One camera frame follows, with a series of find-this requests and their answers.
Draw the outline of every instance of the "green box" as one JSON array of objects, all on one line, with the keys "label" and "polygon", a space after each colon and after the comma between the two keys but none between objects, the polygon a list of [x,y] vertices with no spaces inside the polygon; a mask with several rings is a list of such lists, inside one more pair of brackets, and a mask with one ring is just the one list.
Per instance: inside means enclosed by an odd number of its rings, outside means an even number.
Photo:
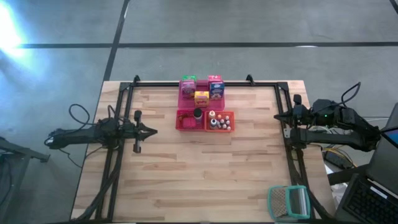
[{"label": "green box", "polygon": [[192,80],[194,82],[197,82],[197,76],[196,75],[183,75],[182,76],[182,81],[183,82],[190,81],[190,80]]}]

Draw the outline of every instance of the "red container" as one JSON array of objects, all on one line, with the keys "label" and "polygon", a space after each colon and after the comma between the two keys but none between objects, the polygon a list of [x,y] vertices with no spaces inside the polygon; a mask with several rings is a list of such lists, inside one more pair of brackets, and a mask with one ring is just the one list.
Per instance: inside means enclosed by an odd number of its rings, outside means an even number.
[{"label": "red container", "polygon": [[175,118],[175,129],[179,131],[204,131],[205,130],[205,111],[201,118],[201,123],[197,123],[193,117],[193,110],[177,110]]},{"label": "red container", "polygon": [[[209,83],[207,80],[197,80],[197,89],[196,91],[209,91]],[[202,108],[202,110],[218,110],[222,111],[225,107],[225,94],[221,100],[209,100],[209,105],[206,108]],[[194,110],[195,109],[195,101],[194,99],[183,99],[181,92],[181,81],[178,90],[178,109],[179,110]]]},{"label": "red container", "polygon": [[209,118],[209,112],[210,111],[206,111],[206,113],[204,114],[206,116],[205,118],[205,131],[209,131],[209,132],[219,132],[219,133],[230,133],[231,131],[235,130],[235,114],[233,111],[215,111],[216,112],[216,118],[217,116],[220,114],[221,115],[221,119],[225,120],[226,116],[229,116],[229,126],[231,127],[231,130],[226,130],[226,129],[212,129],[210,127],[210,118]]}]

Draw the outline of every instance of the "purple box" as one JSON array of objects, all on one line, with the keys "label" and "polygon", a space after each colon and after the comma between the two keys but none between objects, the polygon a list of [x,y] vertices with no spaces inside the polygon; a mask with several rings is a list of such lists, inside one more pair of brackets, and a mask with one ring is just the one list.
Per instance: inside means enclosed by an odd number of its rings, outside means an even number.
[{"label": "purple box", "polygon": [[210,100],[220,100],[224,97],[224,83],[210,83]]},{"label": "purple box", "polygon": [[181,82],[182,98],[189,100],[195,97],[196,85],[194,81]]}]

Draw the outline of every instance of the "laptop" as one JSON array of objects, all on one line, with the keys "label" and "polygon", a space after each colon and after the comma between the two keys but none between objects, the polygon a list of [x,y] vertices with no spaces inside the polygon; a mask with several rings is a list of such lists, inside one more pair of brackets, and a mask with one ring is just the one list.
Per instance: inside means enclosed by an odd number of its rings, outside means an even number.
[{"label": "laptop", "polygon": [[365,174],[352,176],[336,211],[339,221],[398,224],[398,103]]}]

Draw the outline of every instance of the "red tray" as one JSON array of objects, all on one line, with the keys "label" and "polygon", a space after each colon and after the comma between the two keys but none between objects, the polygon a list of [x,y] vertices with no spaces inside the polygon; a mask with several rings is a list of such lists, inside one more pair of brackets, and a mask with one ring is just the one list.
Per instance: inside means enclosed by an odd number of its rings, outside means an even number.
[{"label": "red tray", "polygon": [[231,127],[231,130],[225,130],[225,129],[211,129],[210,128],[210,118],[209,118],[209,112],[210,111],[206,111],[205,115],[205,131],[209,131],[209,132],[219,132],[219,133],[229,133],[231,131],[235,130],[235,114],[233,111],[215,111],[216,112],[216,118],[219,114],[221,114],[221,119],[225,120],[225,116],[229,116],[229,126]]},{"label": "red tray", "polygon": [[[209,91],[209,83],[207,80],[197,80],[197,91]],[[222,111],[225,107],[225,94],[221,100],[210,100],[207,108],[201,108],[202,110],[218,110]],[[181,93],[181,81],[178,89],[178,109],[179,110],[194,110],[195,101],[193,99],[186,100],[182,98]]]},{"label": "red tray", "polygon": [[184,128],[183,127],[183,119],[188,118],[188,119],[194,119],[194,122],[196,122],[195,118],[193,117],[193,110],[177,110],[177,115],[175,118],[175,129],[179,131],[204,131],[205,130],[205,118],[202,117],[201,123],[198,124],[196,123],[194,127],[192,128]]}]

